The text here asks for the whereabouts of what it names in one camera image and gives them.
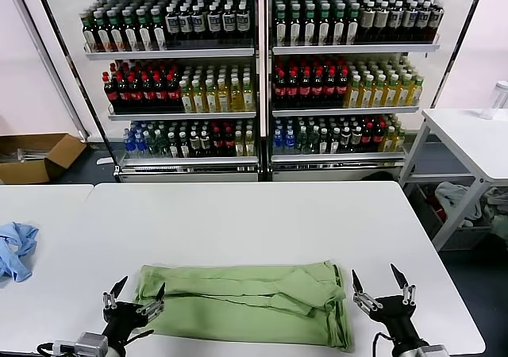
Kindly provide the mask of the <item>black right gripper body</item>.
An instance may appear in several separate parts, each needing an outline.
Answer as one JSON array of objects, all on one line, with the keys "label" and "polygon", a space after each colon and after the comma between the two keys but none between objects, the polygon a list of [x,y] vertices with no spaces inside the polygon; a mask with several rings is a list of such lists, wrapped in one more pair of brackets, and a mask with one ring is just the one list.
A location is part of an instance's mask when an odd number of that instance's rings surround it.
[{"label": "black right gripper body", "polygon": [[420,347],[421,338],[411,321],[416,306],[406,304],[401,294],[378,297],[376,301],[382,307],[372,312],[371,318],[385,326],[394,347]]}]

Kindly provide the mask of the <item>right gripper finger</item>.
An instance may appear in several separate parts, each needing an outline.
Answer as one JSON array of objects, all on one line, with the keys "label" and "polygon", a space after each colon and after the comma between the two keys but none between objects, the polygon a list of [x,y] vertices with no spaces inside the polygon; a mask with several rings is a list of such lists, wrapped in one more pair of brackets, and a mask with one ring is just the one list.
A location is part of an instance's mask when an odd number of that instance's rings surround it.
[{"label": "right gripper finger", "polygon": [[402,303],[404,305],[415,305],[416,286],[409,284],[406,276],[392,263],[391,270],[394,278],[402,291]]},{"label": "right gripper finger", "polygon": [[379,301],[364,291],[355,270],[352,270],[352,287],[352,300],[363,312],[375,312],[383,308]]}]

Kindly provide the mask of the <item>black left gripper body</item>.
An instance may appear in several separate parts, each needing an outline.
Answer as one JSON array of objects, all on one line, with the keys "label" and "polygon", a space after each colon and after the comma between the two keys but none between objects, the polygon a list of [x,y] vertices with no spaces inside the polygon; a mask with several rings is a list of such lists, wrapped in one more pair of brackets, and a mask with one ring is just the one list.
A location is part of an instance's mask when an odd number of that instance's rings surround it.
[{"label": "black left gripper body", "polygon": [[108,344],[130,344],[134,340],[149,336],[154,333],[152,329],[142,332],[133,338],[130,335],[138,328],[144,328],[155,317],[142,316],[136,313],[143,305],[116,301],[116,309],[103,309],[106,328],[102,334],[108,339]]}]

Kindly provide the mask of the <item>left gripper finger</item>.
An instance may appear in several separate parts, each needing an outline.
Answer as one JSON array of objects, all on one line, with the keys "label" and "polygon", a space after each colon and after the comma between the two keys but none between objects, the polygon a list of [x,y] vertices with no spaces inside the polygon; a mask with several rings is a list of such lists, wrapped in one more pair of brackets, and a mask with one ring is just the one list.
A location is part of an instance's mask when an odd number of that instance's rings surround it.
[{"label": "left gripper finger", "polygon": [[115,282],[109,292],[105,291],[102,293],[103,309],[116,309],[117,308],[116,299],[122,292],[127,280],[128,280],[128,277],[125,276],[120,281]]},{"label": "left gripper finger", "polygon": [[165,283],[159,288],[155,300],[137,309],[136,313],[146,317],[157,317],[164,311]]}]

